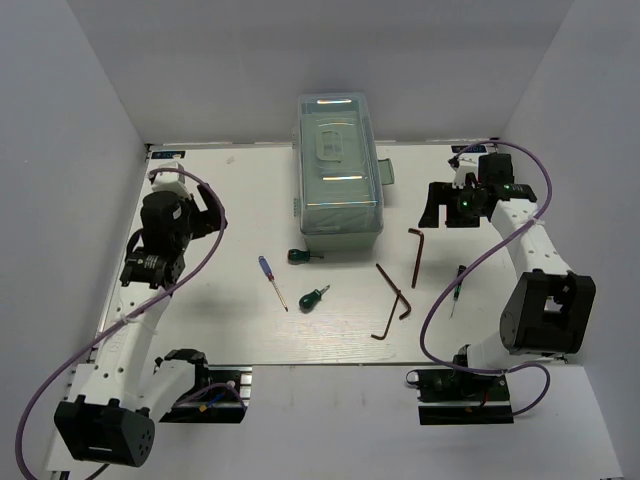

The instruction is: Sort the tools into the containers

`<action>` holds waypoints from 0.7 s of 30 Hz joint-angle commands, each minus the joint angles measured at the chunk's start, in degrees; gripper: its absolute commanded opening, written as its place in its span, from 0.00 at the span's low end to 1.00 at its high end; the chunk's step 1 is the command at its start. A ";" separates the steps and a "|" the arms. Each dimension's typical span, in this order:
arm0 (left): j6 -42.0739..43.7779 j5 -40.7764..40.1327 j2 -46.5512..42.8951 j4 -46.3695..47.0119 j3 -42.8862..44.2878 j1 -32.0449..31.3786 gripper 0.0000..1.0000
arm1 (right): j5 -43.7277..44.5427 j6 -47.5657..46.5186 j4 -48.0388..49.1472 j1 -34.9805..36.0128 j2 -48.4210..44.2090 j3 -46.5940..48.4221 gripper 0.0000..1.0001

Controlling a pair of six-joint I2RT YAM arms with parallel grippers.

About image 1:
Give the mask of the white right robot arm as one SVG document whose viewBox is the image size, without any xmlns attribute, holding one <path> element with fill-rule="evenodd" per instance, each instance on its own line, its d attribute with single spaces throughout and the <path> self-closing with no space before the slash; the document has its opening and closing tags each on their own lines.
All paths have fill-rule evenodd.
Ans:
<svg viewBox="0 0 640 480">
<path fill-rule="evenodd" d="M 448 227 L 476 228 L 487 219 L 500 234 L 518 281 L 497 330 L 462 348 L 451 374 L 453 390 L 472 399 L 488 385 L 487 375 L 514 370 L 525 362 L 580 351 L 591 315 L 596 285 L 562 259 L 541 220 L 547 206 L 533 189 L 516 181 L 510 155 L 488 153 L 476 159 L 455 154 L 449 161 L 453 181 L 433 182 L 419 221 L 439 225 L 446 208 Z"/>
</svg>

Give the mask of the mint green plastic toolbox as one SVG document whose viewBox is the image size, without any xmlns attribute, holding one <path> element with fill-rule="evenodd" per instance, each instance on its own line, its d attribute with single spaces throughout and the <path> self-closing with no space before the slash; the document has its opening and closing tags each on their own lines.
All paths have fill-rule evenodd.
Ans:
<svg viewBox="0 0 640 480">
<path fill-rule="evenodd" d="M 379 159 L 364 94 L 298 99 L 293 148 L 298 163 L 294 215 L 306 247 L 321 253 L 370 250 L 384 228 L 383 187 L 393 166 Z"/>
</svg>

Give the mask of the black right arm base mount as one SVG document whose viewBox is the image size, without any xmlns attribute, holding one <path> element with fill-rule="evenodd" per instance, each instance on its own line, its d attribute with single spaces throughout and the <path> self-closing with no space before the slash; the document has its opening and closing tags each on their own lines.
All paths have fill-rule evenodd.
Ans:
<svg viewBox="0 0 640 480">
<path fill-rule="evenodd" d="M 499 425 L 514 420 L 504 376 L 428 368 L 410 370 L 405 382 L 417 391 L 423 426 Z"/>
</svg>

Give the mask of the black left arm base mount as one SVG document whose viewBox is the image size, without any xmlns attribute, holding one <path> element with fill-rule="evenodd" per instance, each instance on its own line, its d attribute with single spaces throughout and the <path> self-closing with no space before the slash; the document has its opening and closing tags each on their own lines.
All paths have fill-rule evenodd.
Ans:
<svg viewBox="0 0 640 480">
<path fill-rule="evenodd" d="M 198 368 L 195 386 L 160 420 L 166 424 L 240 424 L 249 407 L 252 366 Z"/>
</svg>

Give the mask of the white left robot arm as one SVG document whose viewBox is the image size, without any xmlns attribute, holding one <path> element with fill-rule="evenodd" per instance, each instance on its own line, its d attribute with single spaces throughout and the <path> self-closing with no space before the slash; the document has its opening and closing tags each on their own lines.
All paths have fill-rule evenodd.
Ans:
<svg viewBox="0 0 640 480">
<path fill-rule="evenodd" d="M 194 174 L 177 161 L 149 173 L 151 191 L 141 204 L 141 228 L 130 237 L 117 289 L 117 312 L 98 341 L 93 369 L 72 400 L 62 401 L 54 424 L 77 461 L 142 466 L 157 422 L 185 394 L 199 399 L 211 374 L 185 359 L 164 360 L 148 384 L 142 373 L 161 316 L 173 294 L 199 268 L 185 269 L 189 244 L 221 236 L 225 210 L 211 187 L 198 180 L 204 209 L 186 182 Z"/>
</svg>

